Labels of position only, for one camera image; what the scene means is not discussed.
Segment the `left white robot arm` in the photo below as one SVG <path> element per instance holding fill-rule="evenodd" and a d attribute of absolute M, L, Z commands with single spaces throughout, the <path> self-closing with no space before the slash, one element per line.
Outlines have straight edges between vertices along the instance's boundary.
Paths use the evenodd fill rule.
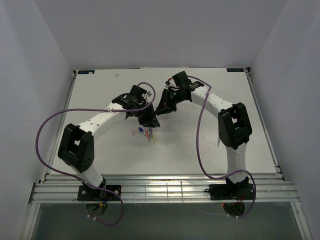
<path fill-rule="evenodd" d="M 105 111 L 87 121 L 68 124 L 62 134 L 57 156 L 88 184 L 88 193 L 100 200 L 106 195 L 106 181 L 94 166 L 95 142 L 118 123 L 135 117 L 145 128 L 159 128 L 148 92 L 133 85 L 130 92 L 114 98 Z"/>

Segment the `red pen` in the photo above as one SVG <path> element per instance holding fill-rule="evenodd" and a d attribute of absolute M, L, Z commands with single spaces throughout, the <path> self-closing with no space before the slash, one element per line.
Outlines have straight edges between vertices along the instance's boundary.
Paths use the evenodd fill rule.
<path fill-rule="evenodd" d="M 148 127 L 145 128 L 145 135 L 148 141 L 150 141 L 149 129 Z"/>

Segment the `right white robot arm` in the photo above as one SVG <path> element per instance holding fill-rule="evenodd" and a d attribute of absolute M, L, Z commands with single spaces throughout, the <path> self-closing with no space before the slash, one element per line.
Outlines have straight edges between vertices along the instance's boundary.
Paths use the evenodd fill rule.
<path fill-rule="evenodd" d="M 208 111 L 217 119 L 218 139 L 226 148 L 227 173 L 224 184 L 213 184 L 206 189 L 211 200 L 243 199 L 252 194 L 254 187 L 249 183 L 246 171 L 246 149 L 252 134 L 252 126 L 246 106 L 228 102 L 211 92 L 211 85 L 203 80 L 179 72 L 166 81 L 156 115 L 175 112 L 184 101 L 201 106 L 200 115 Z"/>

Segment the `yellow pen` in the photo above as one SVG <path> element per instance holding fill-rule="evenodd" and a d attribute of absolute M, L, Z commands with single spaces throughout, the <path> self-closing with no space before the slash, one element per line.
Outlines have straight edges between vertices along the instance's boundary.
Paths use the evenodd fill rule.
<path fill-rule="evenodd" d="M 156 136 L 154 130 L 151 129 L 151 135 L 152 135 L 152 141 L 155 144 L 156 143 Z"/>

